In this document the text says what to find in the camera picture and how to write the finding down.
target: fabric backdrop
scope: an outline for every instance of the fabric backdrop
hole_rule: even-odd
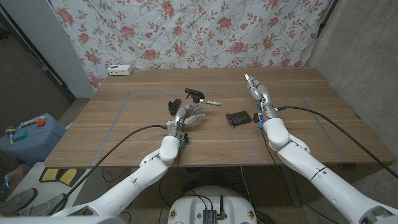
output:
[[[330,0],[50,0],[96,90],[134,69],[301,66]]]

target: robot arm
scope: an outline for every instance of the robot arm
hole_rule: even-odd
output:
[[[174,163],[178,149],[188,140],[182,133],[183,124],[191,124],[205,114],[192,115],[192,105],[184,106],[177,111],[173,121],[168,123],[168,134],[163,138],[160,148],[147,155],[140,163],[140,168],[120,183],[108,190],[100,198],[66,208],[52,217],[69,215],[118,216],[148,186],[156,183]]]
[[[289,134],[264,85],[245,75],[248,88],[265,114],[262,125],[270,147],[282,162],[307,178],[350,223],[398,223],[398,210],[368,198],[311,155],[310,148]]]

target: pen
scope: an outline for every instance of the pen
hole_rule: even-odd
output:
[[[211,101],[211,100],[200,99],[200,103],[207,103],[207,104],[211,104],[211,105],[221,106],[220,102],[215,102],[215,101]]]

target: blue box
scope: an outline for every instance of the blue box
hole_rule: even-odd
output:
[[[6,134],[0,138],[0,150],[30,167],[36,162],[43,162],[67,130],[48,113],[40,116],[47,117],[44,126],[31,124],[23,128],[17,127],[14,137],[19,136],[22,131],[27,131],[27,137],[10,145],[9,136]]]

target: wooden table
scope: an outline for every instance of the wooden table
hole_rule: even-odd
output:
[[[268,151],[261,130],[254,123],[233,128],[226,113],[259,112],[257,101],[246,89],[244,74],[264,84],[274,106],[301,106],[323,113],[339,124],[385,163],[392,153],[314,68],[214,68],[188,70],[137,70],[127,77],[108,77],[79,114],[52,153],[46,167],[90,167],[131,131],[151,124],[166,124],[173,117],[168,102],[185,100],[185,88],[202,91],[207,100],[221,106],[203,105],[206,116],[184,126],[189,142],[180,157],[180,167],[281,165]],[[298,110],[278,112],[290,133],[305,141],[312,155],[325,164],[374,163],[331,124]],[[152,128],[131,136],[101,167],[136,167],[160,146],[166,131]]]

